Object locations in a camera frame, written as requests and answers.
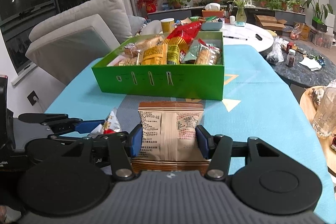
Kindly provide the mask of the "glass vase with plant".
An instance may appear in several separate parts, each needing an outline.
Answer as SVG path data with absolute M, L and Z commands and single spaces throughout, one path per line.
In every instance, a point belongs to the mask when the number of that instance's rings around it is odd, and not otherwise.
M 246 0 L 229 0 L 234 6 L 237 7 L 237 12 L 236 12 L 236 22 L 239 23 L 246 23 L 247 22 L 247 16 L 245 13 L 245 4 Z

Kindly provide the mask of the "red snack bag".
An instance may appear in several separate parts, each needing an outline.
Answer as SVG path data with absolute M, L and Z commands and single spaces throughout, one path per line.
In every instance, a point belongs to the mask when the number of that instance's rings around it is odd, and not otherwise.
M 201 30 L 202 22 L 191 22 L 177 26 L 163 41 L 168 45 L 189 45 Z

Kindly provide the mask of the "green snack packet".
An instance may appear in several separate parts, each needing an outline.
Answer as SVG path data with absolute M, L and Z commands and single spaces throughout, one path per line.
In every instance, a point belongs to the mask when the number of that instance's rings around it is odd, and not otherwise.
M 197 40 L 194 40 L 191 44 L 188 52 L 185 54 L 185 57 L 182 60 L 183 64 L 195 64 L 198 53 L 199 53 L 200 43 Z

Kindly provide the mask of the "yellow cracker pack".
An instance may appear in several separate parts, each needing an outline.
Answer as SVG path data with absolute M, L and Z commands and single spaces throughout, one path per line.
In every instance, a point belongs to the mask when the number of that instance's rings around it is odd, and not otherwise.
M 141 65 L 166 65 L 167 44 L 160 44 L 145 50 L 142 55 Z

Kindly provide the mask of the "brown paper snack bag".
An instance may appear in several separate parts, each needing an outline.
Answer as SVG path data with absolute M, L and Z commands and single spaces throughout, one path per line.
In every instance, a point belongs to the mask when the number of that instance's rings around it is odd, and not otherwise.
M 131 160 L 135 172 L 198 170 L 204 175 L 210 161 L 201 154 L 195 131 L 203 112 L 200 102 L 139 103 L 142 144 L 138 156 Z

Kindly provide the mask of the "yellow can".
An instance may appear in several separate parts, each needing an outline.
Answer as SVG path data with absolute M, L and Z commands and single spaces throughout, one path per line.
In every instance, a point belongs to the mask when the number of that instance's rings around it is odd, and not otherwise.
M 174 18 L 161 19 L 160 23 L 161 23 L 163 33 L 171 33 L 175 29 Z

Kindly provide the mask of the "grey sofa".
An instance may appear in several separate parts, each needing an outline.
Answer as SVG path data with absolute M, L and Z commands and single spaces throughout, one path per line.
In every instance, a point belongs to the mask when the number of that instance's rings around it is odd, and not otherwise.
M 128 15 L 123 0 L 91 0 L 37 24 L 29 34 L 26 57 L 68 85 L 89 63 L 128 38 L 161 32 L 160 21 Z

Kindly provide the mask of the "yellow sachima cake pack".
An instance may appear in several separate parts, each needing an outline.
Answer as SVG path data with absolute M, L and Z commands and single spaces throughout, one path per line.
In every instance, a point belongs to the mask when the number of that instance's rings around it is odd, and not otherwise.
M 159 45 L 163 41 L 164 41 L 164 37 L 162 35 L 157 35 L 153 38 L 148 38 L 140 42 L 136 42 L 135 48 L 137 51 L 145 51 L 145 50 L 148 50 L 149 48 Z

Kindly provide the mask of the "round brown cookie pack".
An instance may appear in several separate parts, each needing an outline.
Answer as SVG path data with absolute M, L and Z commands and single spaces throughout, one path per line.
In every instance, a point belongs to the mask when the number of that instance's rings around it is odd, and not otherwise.
M 128 56 L 136 57 L 139 54 L 139 49 L 137 48 L 137 45 L 135 43 L 129 43 L 124 46 L 123 52 Z

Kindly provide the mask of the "dark marble round table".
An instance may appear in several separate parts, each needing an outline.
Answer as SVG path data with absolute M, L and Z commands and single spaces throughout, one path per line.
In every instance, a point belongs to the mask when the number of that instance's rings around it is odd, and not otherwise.
M 285 62 L 271 64 L 272 69 L 288 86 L 292 84 L 301 88 L 311 88 L 313 86 L 326 86 L 335 79 L 335 64 L 319 50 L 324 48 L 314 48 L 311 42 L 296 41 L 298 47 L 307 51 L 308 55 L 323 57 L 325 65 L 317 70 L 311 71 L 307 66 L 300 64 L 303 60 L 303 54 L 296 53 L 295 63 L 293 67 L 288 67 Z

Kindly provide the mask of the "small spice jar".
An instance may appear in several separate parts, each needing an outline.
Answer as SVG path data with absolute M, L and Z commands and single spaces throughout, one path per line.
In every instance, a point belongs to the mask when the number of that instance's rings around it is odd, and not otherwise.
M 286 58 L 286 65 L 288 67 L 293 67 L 294 66 L 294 63 L 295 63 L 295 53 L 296 53 L 296 51 L 293 50 L 293 49 L 290 49 L 288 51 L 288 55 L 287 55 L 287 58 Z

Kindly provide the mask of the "white round table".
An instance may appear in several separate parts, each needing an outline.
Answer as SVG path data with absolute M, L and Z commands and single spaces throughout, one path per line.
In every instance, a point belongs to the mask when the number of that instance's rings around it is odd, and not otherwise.
M 265 29 L 253 24 L 246 23 L 244 27 L 233 24 L 223 24 L 220 29 L 222 35 L 247 38 L 248 40 L 236 40 L 223 38 L 223 44 L 226 45 L 248 45 L 253 47 L 259 53 L 269 50 L 273 46 L 273 36 Z M 255 35 L 262 37 L 262 41 L 256 39 Z

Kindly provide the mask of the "open cardboard box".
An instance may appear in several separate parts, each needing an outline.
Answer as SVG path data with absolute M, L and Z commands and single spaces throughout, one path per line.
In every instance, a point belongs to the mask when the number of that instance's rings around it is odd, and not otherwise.
M 272 31 L 282 31 L 287 21 L 285 19 L 276 19 L 274 16 L 255 15 L 256 25 Z

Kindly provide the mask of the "light blue container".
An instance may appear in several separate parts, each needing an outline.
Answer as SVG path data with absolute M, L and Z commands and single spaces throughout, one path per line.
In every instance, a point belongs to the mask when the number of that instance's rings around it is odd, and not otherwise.
M 221 18 L 215 18 L 210 21 L 205 21 L 202 23 L 202 31 L 219 31 L 223 26 L 223 21 Z

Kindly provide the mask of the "blue white snack packet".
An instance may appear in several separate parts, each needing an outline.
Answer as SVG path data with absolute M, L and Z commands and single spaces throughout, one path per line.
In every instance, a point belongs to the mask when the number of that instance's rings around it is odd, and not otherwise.
M 96 138 L 98 135 L 121 132 L 121 125 L 116 114 L 117 109 L 112 109 L 106 119 L 89 133 L 89 136 Z

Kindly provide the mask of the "green cardboard box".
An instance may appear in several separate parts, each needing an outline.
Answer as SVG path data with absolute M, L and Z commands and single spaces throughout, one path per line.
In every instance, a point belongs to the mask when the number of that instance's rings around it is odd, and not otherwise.
M 92 67 L 102 92 L 217 101 L 223 99 L 223 56 L 217 65 L 179 64 L 120 67 L 108 65 L 123 52 L 124 46 L 153 37 L 153 35 L 144 35 L 129 38 Z

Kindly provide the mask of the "black marker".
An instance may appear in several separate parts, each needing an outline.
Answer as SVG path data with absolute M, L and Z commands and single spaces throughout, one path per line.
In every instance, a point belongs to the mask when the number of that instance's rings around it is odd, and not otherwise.
M 262 38 L 260 35 L 258 35 L 258 34 L 256 34 L 255 37 L 256 37 L 256 39 L 258 39 L 259 41 L 262 41 L 262 39 L 263 39 L 263 38 Z

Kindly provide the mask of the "clear glass cup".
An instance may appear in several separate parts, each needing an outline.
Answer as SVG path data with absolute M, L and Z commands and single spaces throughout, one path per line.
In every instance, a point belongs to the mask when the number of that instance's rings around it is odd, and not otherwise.
M 335 88 L 325 89 L 321 103 L 313 118 L 312 127 L 319 138 L 327 138 L 335 131 Z

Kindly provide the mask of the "blue table mat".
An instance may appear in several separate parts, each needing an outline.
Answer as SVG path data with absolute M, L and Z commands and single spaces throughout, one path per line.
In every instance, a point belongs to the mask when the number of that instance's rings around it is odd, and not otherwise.
M 258 137 L 311 169 L 323 186 L 315 213 L 335 223 L 334 186 L 321 145 L 288 85 L 251 46 L 225 46 L 224 61 L 224 98 L 203 102 L 205 129 L 234 141 Z M 149 100 L 149 96 L 102 92 L 92 68 L 86 67 L 47 112 L 96 120 L 116 109 L 121 128 L 130 131 L 139 122 L 139 103 Z

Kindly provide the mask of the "orange tissue box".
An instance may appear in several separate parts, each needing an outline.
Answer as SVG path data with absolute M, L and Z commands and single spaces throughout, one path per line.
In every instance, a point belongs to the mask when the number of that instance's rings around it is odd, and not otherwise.
M 224 10 L 221 8 L 219 3 L 209 3 L 202 10 L 203 17 L 216 16 L 218 18 L 224 17 Z

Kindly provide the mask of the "wall power socket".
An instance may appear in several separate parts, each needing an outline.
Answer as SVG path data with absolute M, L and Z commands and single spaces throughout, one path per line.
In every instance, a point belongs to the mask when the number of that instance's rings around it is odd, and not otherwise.
M 27 99 L 32 106 L 39 102 L 39 98 L 34 90 L 27 96 Z

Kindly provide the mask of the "clear wrapped biscuit pack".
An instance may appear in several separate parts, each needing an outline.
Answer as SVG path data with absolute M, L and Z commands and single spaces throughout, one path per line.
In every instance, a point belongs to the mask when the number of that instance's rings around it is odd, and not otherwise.
M 221 56 L 221 49 L 214 44 L 207 44 L 202 39 L 198 39 L 198 55 L 196 65 L 216 65 Z

